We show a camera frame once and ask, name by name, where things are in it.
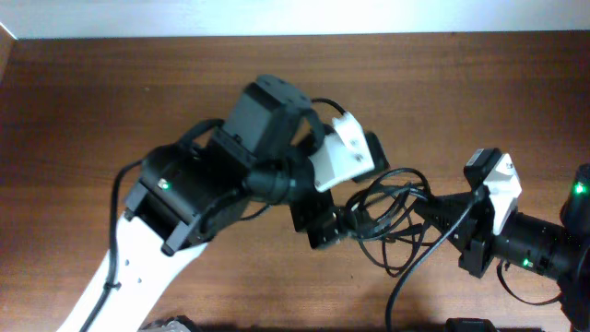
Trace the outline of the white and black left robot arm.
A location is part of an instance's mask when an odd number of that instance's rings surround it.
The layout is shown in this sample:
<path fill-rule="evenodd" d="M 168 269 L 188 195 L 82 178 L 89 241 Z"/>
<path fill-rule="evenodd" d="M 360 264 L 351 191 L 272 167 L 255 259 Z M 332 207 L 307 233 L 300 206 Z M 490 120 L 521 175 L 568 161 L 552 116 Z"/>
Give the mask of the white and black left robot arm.
<path fill-rule="evenodd" d="M 259 76 L 225 119 L 196 124 L 134 162 L 126 198 L 111 197 L 109 248 L 64 331 L 137 331 L 178 275 L 252 202 L 292 205 L 326 192 L 342 143 L 338 119 L 285 80 Z"/>

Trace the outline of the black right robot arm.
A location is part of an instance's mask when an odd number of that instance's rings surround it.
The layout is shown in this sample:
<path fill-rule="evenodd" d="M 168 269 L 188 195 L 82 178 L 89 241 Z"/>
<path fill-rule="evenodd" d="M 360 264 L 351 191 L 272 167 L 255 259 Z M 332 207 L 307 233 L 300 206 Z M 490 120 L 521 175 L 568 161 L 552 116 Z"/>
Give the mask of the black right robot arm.
<path fill-rule="evenodd" d="M 418 202 L 416 213 L 460 252 L 458 265 L 482 277 L 493 258 L 557 282 L 556 302 L 572 329 L 589 328 L 589 167 L 575 172 L 572 187 L 554 224 L 519 211 L 521 186 L 514 166 L 466 168 L 466 178 L 480 196 L 469 193 Z"/>

